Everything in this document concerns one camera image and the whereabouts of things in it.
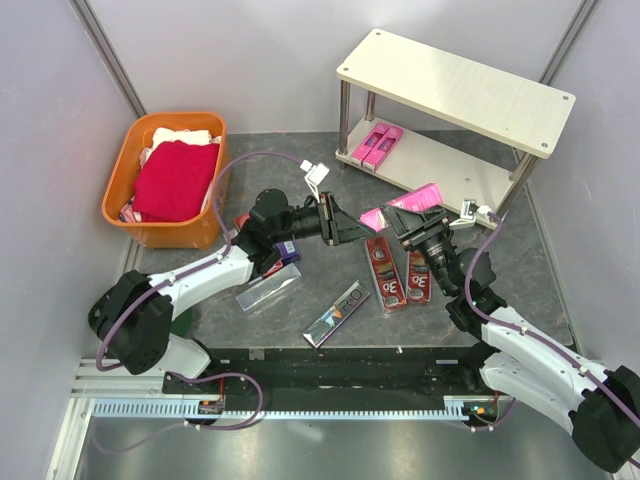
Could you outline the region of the pink toothpaste box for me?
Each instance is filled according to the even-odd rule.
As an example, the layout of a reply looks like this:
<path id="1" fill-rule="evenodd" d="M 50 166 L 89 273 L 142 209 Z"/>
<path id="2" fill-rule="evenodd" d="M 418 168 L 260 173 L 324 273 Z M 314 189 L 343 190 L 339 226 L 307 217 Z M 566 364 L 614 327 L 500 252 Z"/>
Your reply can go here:
<path id="1" fill-rule="evenodd" d="M 380 208 L 374 208 L 363 213 L 360 218 L 360 222 L 367 227 L 371 228 L 375 232 L 381 232 L 390 226 L 384 213 Z"/>
<path id="2" fill-rule="evenodd" d="M 413 212 L 422 212 L 443 202 L 439 187 L 428 183 L 388 202 L 389 205 Z"/>
<path id="3" fill-rule="evenodd" d="M 366 170 L 377 171 L 393 148 L 399 143 L 403 134 L 404 130 L 402 128 L 390 127 L 384 137 L 364 159 L 362 166 Z"/>
<path id="4" fill-rule="evenodd" d="M 379 122 L 371 129 L 371 131 L 365 136 L 365 138 L 360 142 L 358 147 L 351 154 L 351 158 L 354 160 L 356 165 L 363 165 L 364 159 L 374 149 L 376 144 L 384 137 L 389 128 L 390 126 L 388 124 Z"/>

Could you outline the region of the holographic purple toothpaste box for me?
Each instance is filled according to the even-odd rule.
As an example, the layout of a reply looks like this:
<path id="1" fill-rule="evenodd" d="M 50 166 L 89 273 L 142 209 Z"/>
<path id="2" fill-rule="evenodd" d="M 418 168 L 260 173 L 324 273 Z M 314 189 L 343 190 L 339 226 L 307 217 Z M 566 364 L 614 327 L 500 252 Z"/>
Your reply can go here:
<path id="1" fill-rule="evenodd" d="M 369 298 L 370 292 L 359 281 L 354 282 L 319 318 L 302 334 L 313 348 L 320 348 L 346 320 Z"/>

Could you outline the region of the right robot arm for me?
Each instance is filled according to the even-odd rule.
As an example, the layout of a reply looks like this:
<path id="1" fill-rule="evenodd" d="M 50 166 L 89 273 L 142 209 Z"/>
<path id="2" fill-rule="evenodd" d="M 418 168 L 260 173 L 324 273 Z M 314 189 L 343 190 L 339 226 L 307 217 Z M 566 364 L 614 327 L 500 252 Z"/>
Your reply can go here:
<path id="1" fill-rule="evenodd" d="M 459 251 L 445 210 L 413 212 L 384 205 L 382 215 L 402 247 L 419 253 L 456 327 L 477 339 L 481 359 L 458 368 L 467 392 L 486 388 L 511 396 L 564 429 L 600 469 L 637 466 L 639 376 L 590 360 L 533 326 L 491 288 L 488 246 Z"/>

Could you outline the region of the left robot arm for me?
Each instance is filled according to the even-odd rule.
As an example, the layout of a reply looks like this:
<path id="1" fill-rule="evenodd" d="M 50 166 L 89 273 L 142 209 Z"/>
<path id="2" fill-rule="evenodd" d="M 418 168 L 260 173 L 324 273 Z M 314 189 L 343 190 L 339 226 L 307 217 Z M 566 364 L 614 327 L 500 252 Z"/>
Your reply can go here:
<path id="1" fill-rule="evenodd" d="M 96 367 L 114 367 L 132 375 L 153 369 L 184 377 L 198 393 L 219 382 L 219 369 L 204 346 L 173 333 L 172 325 L 186 310 L 208 297 L 248 283 L 280 258 L 278 244 L 318 236 L 338 246 L 373 236 L 374 231 L 340 208 L 330 192 L 309 196 L 303 205 L 289 204 L 284 192 L 262 191 L 249 217 L 225 247 L 184 267 L 161 274 L 123 274 L 88 314 L 100 339 Z"/>

